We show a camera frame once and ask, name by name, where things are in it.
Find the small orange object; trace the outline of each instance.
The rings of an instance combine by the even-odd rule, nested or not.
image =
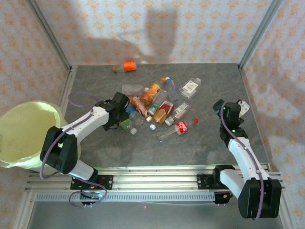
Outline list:
[[[129,72],[137,69],[137,65],[134,61],[128,61],[123,63],[124,71]]]

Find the patterned wallpaper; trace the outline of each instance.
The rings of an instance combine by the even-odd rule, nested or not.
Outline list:
[[[70,64],[98,65],[239,62],[271,0],[37,2]]]
[[[305,5],[283,1],[245,68],[263,142],[305,228]]]
[[[67,72],[25,0],[0,4],[0,116],[30,100],[57,103]],[[0,167],[0,228],[12,228],[28,171]]]

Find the white label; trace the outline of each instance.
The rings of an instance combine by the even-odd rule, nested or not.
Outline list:
[[[176,113],[181,113],[182,111],[184,111],[186,108],[188,107],[188,104],[183,103],[181,104],[177,109],[176,109]]]
[[[182,89],[191,94],[197,87],[198,84],[190,80]]]

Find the gray stone surface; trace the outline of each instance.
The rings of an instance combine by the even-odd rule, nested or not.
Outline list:
[[[202,80],[203,86],[190,101],[192,108],[184,117],[184,120],[198,117],[199,124],[195,129],[160,142],[157,135],[169,129],[167,125],[151,131],[145,123],[136,135],[120,128],[108,132],[98,128],[82,141],[81,160],[94,167],[236,164],[219,137],[220,119],[212,109],[220,98],[248,102],[236,64],[150,64],[140,65],[134,72],[117,74],[112,72],[111,66],[79,66],[72,91],[86,91],[106,100],[120,91],[122,84],[139,83],[149,87],[155,80],[166,76],[170,76],[179,88],[189,78]],[[68,105],[68,122],[84,115],[95,103],[85,95],[72,98],[88,107]],[[242,128],[249,136],[253,151],[261,163],[267,162],[251,110],[244,115],[244,120]]]

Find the cable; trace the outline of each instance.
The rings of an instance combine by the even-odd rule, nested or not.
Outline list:
[[[94,96],[93,94],[90,94],[88,92],[77,91],[77,92],[70,93],[68,95],[69,103],[72,104],[73,106],[76,106],[76,107],[85,107],[85,105],[81,105],[81,104],[77,104],[77,103],[73,102],[72,99],[71,99],[71,96],[74,95],[74,94],[85,94],[85,95],[95,99],[98,102],[100,101],[100,99],[98,97]]]
[[[43,160],[42,160],[42,165],[41,165],[41,168],[40,168],[40,171],[39,171],[39,176],[41,179],[48,179],[52,176],[54,176],[55,174],[59,173],[59,171],[55,172],[55,173],[52,173],[51,175],[48,175],[46,177],[43,176],[43,170],[44,170],[44,167],[46,165],[46,162],[47,162],[47,159],[52,151],[52,149],[54,148],[54,146],[58,143],[58,141],[67,133],[69,132],[70,130],[74,129],[75,127],[83,124],[84,122],[88,121],[91,117],[93,116],[93,109],[90,110],[90,114],[84,118],[83,120],[79,121],[78,123],[74,124],[73,126],[69,127],[68,129],[66,129],[65,131],[63,131],[54,141],[53,143],[50,145],[49,149],[47,150]],[[75,177],[76,179],[78,179],[79,181],[81,182],[84,182],[84,183],[87,183],[87,184],[90,184],[90,185],[94,185],[94,186],[99,186],[101,187],[102,189],[105,190],[105,194],[104,196],[99,199],[97,202],[95,202],[94,204],[91,204],[91,206],[97,204],[97,203],[100,203],[102,200],[104,200],[107,196],[107,189],[103,186],[103,185],[100,185],[100,184],[96,184],[96,183],[92,183],[90,181],[87,181],[87,180],[83,180],[79,177]],[[76,192],[73,192],[70,197],[69,197],[69,203],[71,204],[71,206],[73,206],[74,208],[85,208],[86,206],[76,206],[74,204],[71,203],[71,197],[76,194],[76,193],[83,193],[83,194],[86,194],[86,192],[82,192],[82,191],[76,191]]]
[[[264,180],[263,180],[263,176],[262,173],[258,173],[257,171],[259,171],[259,166],[256,163],[255,158],[253,157],[253,155],[251,154],[250,150],[244,145],[244,143],[242,143],[232,132],[231,130],[227,127],[227,125],[224,122],[224,106],[227,102],[224,102],[224,104],[221,106],[221,110],[220,110],[220,119],[222,124],[224,125],[224,128],[227,130],[227,132],[235,139],[236,142],[238,142],[248,153],[249,157],[251,158],[253,164],[255,165],[255,169],[256,169],[256,173],[259,176],[259,179],[261,181],[261,196],[260,196],[260,200],[259,200],[259,206],[258,206],[258,211],[257,211],[257,215],[255,218],[255,221],[258,221],[258,219],[261,216],[262,213],[262,208],[263,208],[263,200],[264,200]]]

